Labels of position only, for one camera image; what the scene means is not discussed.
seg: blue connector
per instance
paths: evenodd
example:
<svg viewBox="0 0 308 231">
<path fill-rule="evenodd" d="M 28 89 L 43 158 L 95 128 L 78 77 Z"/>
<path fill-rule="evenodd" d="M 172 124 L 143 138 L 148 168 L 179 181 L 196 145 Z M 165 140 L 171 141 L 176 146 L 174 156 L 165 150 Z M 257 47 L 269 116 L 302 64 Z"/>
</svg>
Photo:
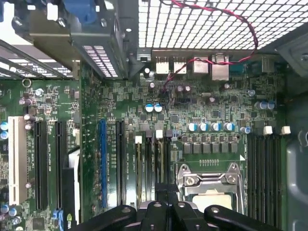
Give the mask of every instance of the blue connector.
<svg viewBox="0 0 308 231">
<path fill-rule="evenodd" d="M 64 0 L 65 9 L 76 16 L 81 24 L 92 24 L 97 19 L 94 0 Z"/>
<path fill-rule="evenodd" d="M 101 157 L 102 157 L 102 207 L 107 207 L 107 131 L 106 120 L 100 121 L 100 141 L 101 141 Z"/>
</svg>

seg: mounting screw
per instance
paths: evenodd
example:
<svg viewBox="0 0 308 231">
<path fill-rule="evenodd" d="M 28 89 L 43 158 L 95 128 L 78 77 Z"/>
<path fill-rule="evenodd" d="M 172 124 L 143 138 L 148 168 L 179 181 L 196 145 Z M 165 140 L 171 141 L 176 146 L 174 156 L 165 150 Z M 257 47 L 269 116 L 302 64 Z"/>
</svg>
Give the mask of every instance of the mounting screw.
<svg viewBox="0 0 308 231">
<path fill-rule="evenodd" d="M 216 208 L 216 207 L 212 207 L 211 210 L 212 210 L 213 213 L 218 213 L 219 212 L 219 209 Z"/>
<path fill-rule="evenodd" d="M 192 177 L 188 177 L 188 178 L 186 179 L 186 184 L 187 184 L 188 186 L 192 186 L 192 185 L 194 184 L 194 179 L 193 179 Z"/>
<path fill-rule="evenodd" d="M 308 61 L 308 54 L 302 54 L 302 57 L 300 59 L 303 62 L 307 62 Z"/>
</svg>

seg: capacitor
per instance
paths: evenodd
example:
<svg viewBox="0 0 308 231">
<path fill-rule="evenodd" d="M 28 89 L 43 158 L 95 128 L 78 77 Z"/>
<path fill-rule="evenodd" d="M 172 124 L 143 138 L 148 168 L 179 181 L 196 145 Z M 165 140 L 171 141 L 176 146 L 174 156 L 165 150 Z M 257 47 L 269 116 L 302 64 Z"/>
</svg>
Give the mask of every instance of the capacitor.
<svg viewBox="0 0 308 231">
<path fill-rule="evenodd" d="M 254 97 L 256 95 L 256 91 L 253 89 L 248 90 L 247 93 L 250 97 Z"/>
<path fill-rule="evenodd" d="M 12 219 L 12 225 L 18 225 L 21 223 L 21 221 L 21 217 L 15 217 L 14 219 Z"/>
<path fill-rule="evenodd" d="M 219 91 L 224 91 L 224 90 L 228 90 L 231 88 L 231 85 L 229 83 L 225 83 L 224 85 L 222 85 L 220 88 L 219 88 Z"/>
<path fill-rule="evenodd" d="M 215 103 L 215 101 L 216 101 L 216 99 L 214 97 L 209 97 L 206 100 L 206 104 L 211 105 L 211 104 Z"/>
<path fill-rule="evenodd" d="M 199 130 L 200 131 L 206 131 L 207 130 L 207 124 L 206 123 L 199 124 Z"/>
<path fill-rule="evenodd" d="M 189 93 L 192 91 L 192 88 L 190 86 L 185 86 L 184 90 L 186 93 Z"/>
<path fill-rule="evenodd" d="M 250 127 L 241 127 L 240 132 L 244 133 L 244 134 L 249 134 L 251 132 L 251 128 Z"/>
<path fill-rule="evenodd" d="M 6 140 L 9 137 L 9 133 L 7 131 L 3 131 L 0 133 L 0 138 L 2 140 Z"/>
<path fill-rule="evenodd" d="M 226 131 L 232 131 L 234 129 L 234 125 L 232 123 L 225 123 L 223 125 L 223 128 L 226 130 Z"/>
<path fill-rule="evenodd" d="M 36 116 L 25 114 L 24 115 L 24 120 L 30 120 L 30 121 L 36 121 Z"/>
<path fill-rule="evenodd" d="M 269 101 L 267 105 L 267 109 L 273 110 L 275 108 L 275 102 L 274 101 Z"/>
<path fill-rule="evenodd" d="M 188 131 L 196 131 L 197 130 L 197 125 L 195 123 L 189 123 L 187 125 L 187 130 Z"/>
<path fill-rule="evenodd" d="M 156 112 L 160 113 L 160 112 L 162 112 L 163 107 L 159 103 L 157 103 L 157 104 L 154 105 L 154 110 Z"/>
<path fill-rule="evenodd" d="M 179 86 L 177 86 L 177 87 L 175 88 L 175 91 L 176 91 L 176 93 L 183 93 L 184 88 L 183 88 L 183 86 L 179 85 Z"/>
<path fill-rule="evenodd" d="M 1 122 L 1 124 L 0 124 L 0 129 L 1 129 L 2 131 L 8 130 L 8 129 L 9 129 L 9 124 L 8 124 L 8 122 Z"/>
<path fill-rule="evenodd" d="M 38 97 L 42 96 L 44 94 L 44 90 L 42 88 L 38 88 L 34 91 L 34 94 Z"/>
<path fill-rule="evenodd" d="M 18 214 L 21 214 L 23 211 L 23 207 L 21 205 L 15 205 L 14 207 L 10 208 L 9 215 L 11 217 L 15 217 Z"/>
<path fill-rule="evenodd" d="M 267 108 L 267 106 L 268 106 L 268 104 L 265 101 L 255 103 L 255 108 L 258 109 L 258 110 L 265 110 Z"/>
<path fill-rule="evenodd" d="M 150 83 L 149 84 L 149 92 L 153 92 L 155 89 L 155 84 L 154 83 Z"/>
<path fill-rule="evenodd" d="M 26 130 L 31 130 L 33 128 L 33 124 L 31 124 L 31 123 L 26 123 L 26 125 L 25 125 L 25 129 Z"/>
<path fill-rule="evenodd" d="M 211 130 L 212 131 L 219 131 L 220 130 L 220 124 L 219 123 L 212 123 L 211 124 Z"/>
<path fill-rule="evenodd" d="M 32 104 L 32 101 L 30 99 L 20 99 L 19 105 L 23 106 L 30 106 Z"/>
<path fill-rule="evenodd" d="M 152 104 L 147 104 L 144 109 L 146 112 L 151 113 L 154 110 L 154 107 Z"/>
<path fill-rule="evenodd" d="M 2 205 L 1 208 L 0 208 L 1 213 L 8 213 L 9 210 L 10 210 L 10 208 L 9 208 L 8 205 Z"/>
</svg>

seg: pcie slot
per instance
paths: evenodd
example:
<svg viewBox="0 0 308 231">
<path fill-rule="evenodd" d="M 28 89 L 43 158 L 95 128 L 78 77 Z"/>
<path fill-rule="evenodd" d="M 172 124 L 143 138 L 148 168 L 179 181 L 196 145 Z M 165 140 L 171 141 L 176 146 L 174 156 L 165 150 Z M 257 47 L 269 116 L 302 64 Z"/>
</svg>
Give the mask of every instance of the pcie slot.
<svg viewBox="0 0 308 231">
<path fill-rule="evenodd" d="M 125 203 L 126 197 L 126 138 L 125 121 L 118 119 L 115 122 L 116 131 L 116 191 L 117 205 Z"/>
<path fill-rule="evenodd" d="M 44 210 L 48 205 L 48 153 L 46 121 L 34 122 L 34 146 L 36 209 Z"/>
<path fill-rule="evenodd" d="M 107 207 L 107 154 L 106 154 L 106 120 L 100 121 L 100 141 L 101 141 L 101 177 L 102 177 L 102 207 Z"/>
<path fill-rule="evenodd" d="M 151 200 L 152 194 L 152 154 L 151 154 L 152 141 L 149 138 L 145 140 L 144 149 L 144 166 L 145 166 L 145 194 L 146 200 Z"/>
<path fill-rule="evenodd" d="M 55 144 L 56 144 L 56 203 L 57 209 L 63 208 L 63 195 L 62 195 L 62 168 L 63 157 L 67 154 L 67 133 L 66 123 L 62 121 L 55 122 Z"/>
<path fill-rule="evenodd" d="M 170 180 L 170 142 L 171 139 L 164 135 L 164 183 L 169 184 Z"/>
<path fill-rule="evenodd" d="M 9 205 L 27 198 L 27 148 L 25 121 L 22 116 L 8 117 L 9 133 Z"/>
</svg>

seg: black pcie slot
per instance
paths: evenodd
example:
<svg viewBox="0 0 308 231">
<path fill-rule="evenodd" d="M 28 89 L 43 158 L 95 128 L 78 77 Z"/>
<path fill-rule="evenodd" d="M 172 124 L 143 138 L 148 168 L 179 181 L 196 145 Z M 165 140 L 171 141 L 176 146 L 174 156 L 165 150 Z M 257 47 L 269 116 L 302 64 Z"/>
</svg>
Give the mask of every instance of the black pcie slot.
<svg viewBox="0 0 308 231">
<path fill-rule="evenodd" d="M 48 206 L 47 123 L 34 122 L 35 204 L 37 210 Z"/>
<path fill-rule="evenodd" d="M 164 183 L 169 184 L 170 182 L 170 156 L 171 156 L 171 150 L 170 150 L 170 142 L 171 139 L 164 137 Z"/>
<path fill-rule="evenodd" d="M 115 122 L 116 131 L 116 191 L 117 205 L 125 202 L 126 196 L 126 138 L 125 121 L 118 119 Z"/>
<path fill-rule="evenodd" d="M 145 194 L 146 200 L 151 200 L 152 194 L 152 154 L 151 154 L 152 141 L 149 138 L 145 140 L 144 149 L 144 166 L 145 166 Z"/>
<path fill-rule="evenodd" d="M 62 121 L 55 122 L 55 144 L 56 144 L 56 203 L 57 209 L 63 208 L 63 196 L 62 196 L 62 168 L 63 158 L 67 154 L 67 133 L 66 123 Z"/>
</svg>

